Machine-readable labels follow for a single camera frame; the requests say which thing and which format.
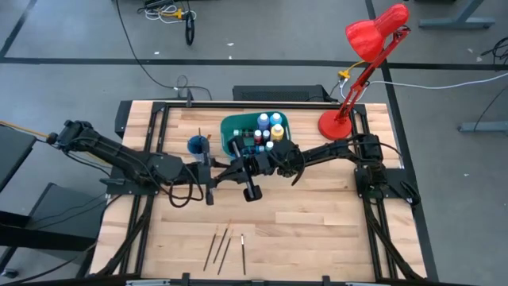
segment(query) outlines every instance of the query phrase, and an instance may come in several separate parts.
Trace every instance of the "paint bottle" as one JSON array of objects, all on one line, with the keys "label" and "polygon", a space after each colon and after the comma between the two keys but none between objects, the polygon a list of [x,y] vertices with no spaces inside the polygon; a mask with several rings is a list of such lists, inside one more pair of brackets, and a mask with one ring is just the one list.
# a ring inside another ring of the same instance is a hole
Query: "paint bottle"
[{"label": "paint bottle", "polygon": [[235,129],[235,130],[233,130],[233,136],[252,137],[252,136],[254,136],[254,130]]},{"label": "paint bottle", "polygon": [[268,114],[261,114],[257,118],[257,129],[261,131],[270,129],[270,119],[268,118]]},{"label": "paint bottle", "polygon": [[273,149],[273,142],[272,141],[268,141],[266,146],[264,146],[264,150],[265,151],[271,151]]},{"label": "paint bottle", "polygon": [[270,117],[270,126],[275,126],[277,124],[282,125],[283,124],[283,118],[278,113],[274,113]]},{"label": "paint bottle", "polygon": [[263,144],[263,134],[261,133],[261,130],[254,131],[254,144]]},{"label": "paint bottle", "polygon": [[271,128],[271,140],[272,141],[281,141],[284,136],[284,128],[280,124],[275,124]]},{"label": "paint bottle", "polygon": [[247,146],[241,150],[244,155],[259,154],[265,150],[264,146]]},{"label": "paint bottle", "polygon": [[270,141],[270,130],[263,131],[263,142]]}]

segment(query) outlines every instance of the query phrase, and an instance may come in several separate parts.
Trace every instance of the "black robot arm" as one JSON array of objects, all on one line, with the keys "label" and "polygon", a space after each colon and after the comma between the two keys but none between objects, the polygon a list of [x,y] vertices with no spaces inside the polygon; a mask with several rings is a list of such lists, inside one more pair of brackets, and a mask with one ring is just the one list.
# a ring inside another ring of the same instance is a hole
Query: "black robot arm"
[{"label": "black robot arm", "polygon": [[120,168],[125,178],[141,186],[206,184],[210,180],[210,166],[205,164],[184,164],[182,158],[166,153],[136,151],[103,137],[89,122],[67,120],[64,125],[60,134],[50,134],[49,144],[66,154],[89,152]]},{"label": "black robot arm", "polygon": [[[361,148],[363,154],[361,158],[349,149],[351,145],[358,145]],[[302,176],[305,167],[328,160],[350,160],[371,170],[371,176],[376,174],[376,170],[384,169],[379,138],[373,134],[357,134],[303,152],[292,141],[282,140],[275,144],[270,152],[243,156],[241,150],[245,145],[243,138],[239,136],[232,138],[228,142],[228,147],[229,151],[235,154],[235,159],[224,172],[210,181],[210,187],[217,187],[224,180],[245,183],[247,187],[244,189],[244,197],[248,202],[263,197],[260,187],[253,183],[252,177],[272,175],[275,170],[278,175],[288,178],[296,175],[292,183],[294,185]]]}]

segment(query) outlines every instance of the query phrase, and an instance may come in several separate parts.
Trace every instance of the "wooden tabletop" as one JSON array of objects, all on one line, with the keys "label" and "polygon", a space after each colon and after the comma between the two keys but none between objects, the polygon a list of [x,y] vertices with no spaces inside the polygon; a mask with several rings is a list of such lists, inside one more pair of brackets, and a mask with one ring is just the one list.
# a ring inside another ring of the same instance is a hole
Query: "wooden tabletop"
[{"label": "wooden tabletop", "polygon": [[[365,106],[371,133],[378,135],[381,142],[396,146],[387,106]],[[133,102],[124,145],[136,150],[144,148],[151,108],[152,102]],[[187,139],[196,135],[198,127],[201,127],[203,135],[211,134],[212,155],[220,162],[229,163],[221,150],[221,120],[232,114],[258,111],[171,108],[164,152],[180,156],[187,163],[193,161],[187,151]],[[323,110],[278,111],[287,116],[292,141],[301,150],[327,142],[317,128]],[[159,133],[159,128],[160,118],[157,118],[155,134]],[[155,147],[156,139],[153,140],[152,151]],[[399,166],[398,155],[393,150],[383,147],[383,155],[387,168]],[[245,202],[242,194],[244,185],[233,182],[219,185],[214,196],[215,205],[211,207],[204,201],[191,201],[186,207],[176,209],[161,192],[153,206],[143,278],[177,279],[183,272],[189,272],[194,279],[321,280],[323,275],[329,275],[335,281],[373,281],[363,203],[356,195],[354,168],[355,165],[348,160],[316,164],[306,168],[293,187],[293,178],[257,176],[254,181],[261,187],[264,197],[253,203]],[[213,170],[213,175],[220,171]],[[187,188],[178,187],[176,194],[185,194]],[[124,240],[132,202],[133,197],[125,195],[106,211],[91,272],[101,269]],[[410,207],[401,199],[385,199],[385,208],[393,243],[413,269],[425,276]],[[207,270],[203,272],[214,232],[218,227],[211,259],[229,220],[232,222],[230,229],[234,231],[233,239],[221,274],[217,275],[217,270],[225,246],[222,246],[217,262],[213,264],[209,261]],[[245,241],[246,276],[242,270],[241,234]],[[378,245],[383,274],[387,276],[387,260],[379,240]],[[131,252],[131,272],[135,252]]]}]

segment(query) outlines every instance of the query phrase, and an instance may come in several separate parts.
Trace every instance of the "blue cup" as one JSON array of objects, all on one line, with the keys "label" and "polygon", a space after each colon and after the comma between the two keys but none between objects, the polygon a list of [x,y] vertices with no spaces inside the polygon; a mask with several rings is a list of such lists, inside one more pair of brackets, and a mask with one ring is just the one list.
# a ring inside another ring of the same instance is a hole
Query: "blue cup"
[{"label": "blue cup", "polygon": [[207,141],[206,137],[199,135],[193,136],[187,141],[187,150],[196,160],[201,162],[205,160],[202,145]]}]

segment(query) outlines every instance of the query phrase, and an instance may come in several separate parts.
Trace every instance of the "lamp base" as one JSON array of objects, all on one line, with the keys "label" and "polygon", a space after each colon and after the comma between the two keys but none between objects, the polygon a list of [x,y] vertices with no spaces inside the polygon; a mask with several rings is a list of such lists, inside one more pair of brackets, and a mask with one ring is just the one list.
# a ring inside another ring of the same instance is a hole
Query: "lamp base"
[{"label": "lamp base", "polygon": [[342,118],[340,121],[335,120],[339,111],[326,111],[317,123],[321,135],[330,140],[344,139],[352,130],[352,123],[349,118]]}]

